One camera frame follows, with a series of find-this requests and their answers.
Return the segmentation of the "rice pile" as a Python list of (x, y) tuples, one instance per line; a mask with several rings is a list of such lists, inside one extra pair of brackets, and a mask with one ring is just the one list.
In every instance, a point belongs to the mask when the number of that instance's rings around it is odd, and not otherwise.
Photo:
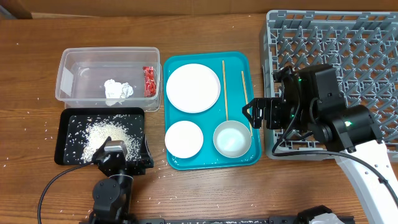
[(140, 158), (139, 150), (141, 137), (121, 123), (104, 121), (89, 125), (83, 135), (83, 153), (81, 159), (88, 162), (93, 154), (100, 148), (105, 140), (110, 137), (112, 141), (123, 141), (127, 149), (127, 161), (135, 161)]

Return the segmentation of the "wooden chopstick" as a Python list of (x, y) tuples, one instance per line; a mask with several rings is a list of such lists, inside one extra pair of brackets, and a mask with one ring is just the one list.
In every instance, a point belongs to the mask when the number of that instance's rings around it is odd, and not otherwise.
[(228, 94), (226, 89), (226, 69), (225, 69), (225, 62), (222, 60), (222, 72), (223, 72), (223, 92), (224, 92), (224, 108), (226, 114), (226, 120), (229, 120), (228, 114)]
[[(248, 104), (249, 102), (248, 102), (248, 95), (247, 95), (247, 89), (246, 89), (246, 81), (245, 81), (245, 76), (244, 76), (244, 71), (243, 70), (241, 71), (241, 78), (242, 78), (242, 83), (243, 83), (243, 91), (244, 91), (245, 102), (246, 102), (246, 104)], [(248, 108), (246, 110), (246, 113), (249, 114), (249, 112), (250, 112), (250, 109)], [(252, 137), (252, 126), (251, 126), (250, 122), (249, 122), (249, 130), (250, 130), (251, 137)]]

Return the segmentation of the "grey bowl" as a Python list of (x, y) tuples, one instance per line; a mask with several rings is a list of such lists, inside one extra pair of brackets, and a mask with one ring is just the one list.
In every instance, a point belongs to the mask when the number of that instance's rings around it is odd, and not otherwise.
[(213, 134), (213, 144), (216, 150), (228, 158), (238, 158), (251, 147), (251, 133), (239, 121), (225, 121), (217, 126)]

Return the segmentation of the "white tissue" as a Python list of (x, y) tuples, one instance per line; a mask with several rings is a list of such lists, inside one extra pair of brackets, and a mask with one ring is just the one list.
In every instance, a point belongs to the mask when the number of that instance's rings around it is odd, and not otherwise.
[(116, 103), (122, 104), (134, 93), (133, 87), (128, 82), (120, 83), (113, 79), (105, 81), (104, 88), (107, 106), (113, 106)]

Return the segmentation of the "small pink plate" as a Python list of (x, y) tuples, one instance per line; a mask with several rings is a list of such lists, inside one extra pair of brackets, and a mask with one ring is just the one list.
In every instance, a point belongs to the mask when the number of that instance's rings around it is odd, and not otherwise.
[(178, 121), (165, 134), (165, 146), (171, 155), (188, 159), (201, 149), (204, 137), (201, 129), (191, 121)]

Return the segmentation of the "red snack wrapper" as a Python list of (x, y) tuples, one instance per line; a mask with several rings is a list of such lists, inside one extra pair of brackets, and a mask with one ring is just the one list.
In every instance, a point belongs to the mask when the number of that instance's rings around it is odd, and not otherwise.
[(155, 73), (153, 67), (143, 67), (144, 71), (144, 81), (145, 81), (145, 88), (144, 88), (144, 96), (145, 97), (152, 97), (156, 94), (156, 82), (155, 82)]

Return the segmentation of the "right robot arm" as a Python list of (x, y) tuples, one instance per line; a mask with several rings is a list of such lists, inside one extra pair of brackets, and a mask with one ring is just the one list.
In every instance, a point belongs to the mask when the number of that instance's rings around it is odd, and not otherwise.
[[(397, 223), (397, 178), (379, 125), (364, 105), (348, 107), (332, 65), (291, 66), (273, 74), (283, 95), (254, 98), (243, 115), (254, 129), (283, 129), (271, 149), (274, 157), (334, 157), (363, 207), (369, 223)], [(277, 152), (291, 130), (313, 136), (324, 150)]]

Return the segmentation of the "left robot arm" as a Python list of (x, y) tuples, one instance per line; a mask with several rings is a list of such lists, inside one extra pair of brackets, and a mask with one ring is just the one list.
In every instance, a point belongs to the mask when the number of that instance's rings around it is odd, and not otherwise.
[(93, 154), (93, 163), (107, 178), (93, 188), (90, 223), (139, 223), (129, 209), (134, 177), (144, 175), (146, 169), (154, 167), (146, 139), (140, 141), (139, 155), (138, 160), (128, 161), (125, 142), (113, 141), (110, 137)]

